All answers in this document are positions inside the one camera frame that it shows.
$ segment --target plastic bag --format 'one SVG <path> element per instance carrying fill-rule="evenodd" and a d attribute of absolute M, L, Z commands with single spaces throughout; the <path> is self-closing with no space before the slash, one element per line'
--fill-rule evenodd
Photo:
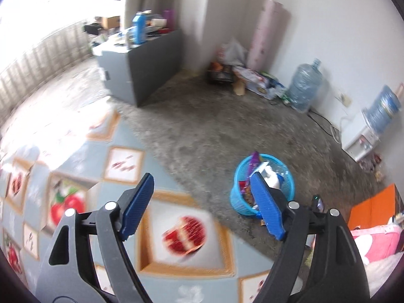
<path fill-rule="evenodd" d="M 244 66 L 247 50 L 235 39 L 222 44 L 217 52 L 217 60 L 224 65 Z"/>

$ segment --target concrete floor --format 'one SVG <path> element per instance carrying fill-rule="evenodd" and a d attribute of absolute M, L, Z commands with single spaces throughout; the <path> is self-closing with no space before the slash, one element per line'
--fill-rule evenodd
<path fill-rule="evenodd" d="M 2 132 L 15 131 L 14 137 L 23 140 L 24 132 L 38 123 L 107 94 L 92 58 L 35 92 Z M 296 201 L 310 204 L 313 195 L 321 195 L 326 207 L 338 208 L 346 220 L 354 204 L 380 189 L 374 177 L 364 174 L 310 118 L 284 105 L 272 106 L 252 92 L 239 97 L 229 87 L 211 86 L 202 77 L 181 72 L 141 108 L 113 102 L 146 149 L 185 191 L 270 258 L 276 256 L 279 243 L 258 220 L 238 215 L 229 203 L 235 168 L 254 150 L 271 154 L 289 167 Z M 17 141 L 2 146 L 12 148 Z"/>

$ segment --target metal screw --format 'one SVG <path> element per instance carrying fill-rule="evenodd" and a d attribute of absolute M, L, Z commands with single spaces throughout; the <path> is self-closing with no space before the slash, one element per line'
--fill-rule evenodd
<path fill-rule="evenodd" d="M 288 203 L 288 206 L 289 206 L 289 208 L 291 208 L 292 210 L 297 210 L 297 209 L 300 207 L 299 203 L 296 202 L 296 201 L 294 201 L 294 200 L 290 201 L 290 202 Z"/>
<path fill-rule="evenodd" d="M 114 201 L 109 201 L 107 204 L 105 204 L 105 209 L 108 211 L 112 211 L 114 208 L 116 208 L 116 202 Z"/>
<path fill-rule="evenodd" d="M 330 209 L 330 214 L 332 216 L 339 216 L 339 211 L 336 208 L 331 208 Z"/>
<path fill-rule="evenodd" d="M 69 209 L 67 209 L 67 210 L 65 211 L 65 215 L 66 215 L 67 217 L 73 216 L 74 213 L 75 213 L 75 209 L 74 209 L 74 208 L 69 208 Z"/>

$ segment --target pink rolled mat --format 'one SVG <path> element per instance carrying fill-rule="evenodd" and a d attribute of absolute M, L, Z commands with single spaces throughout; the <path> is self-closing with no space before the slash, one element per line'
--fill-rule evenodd
<path fill-rule="evenodd" d="M 257 71 L 262 70 L 275 35 L 281 10 L 282 4 L 279 2 L 264 0 L 251 41 L 250 51 L 248 52 L 247 68 Z"/>

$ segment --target blue bottle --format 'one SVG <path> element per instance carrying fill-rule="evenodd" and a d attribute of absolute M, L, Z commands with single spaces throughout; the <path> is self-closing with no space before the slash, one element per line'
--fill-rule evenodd
<path fill-rule="evenodd" d="M 146 42 L 146 15 L 143 12 L 137 12 L 132 21 L 133 39 L 135 44 L 143 44 Z"/>
<path fill-rule="evenodd" d="M 306 113 L 317 95 L 322 84 L 323 75 L 318 70 L 320 60 L 314 60 L 313 64 L 300 65 L 293 76 L 287 96 L 290 105 L 299 113 Z"/>

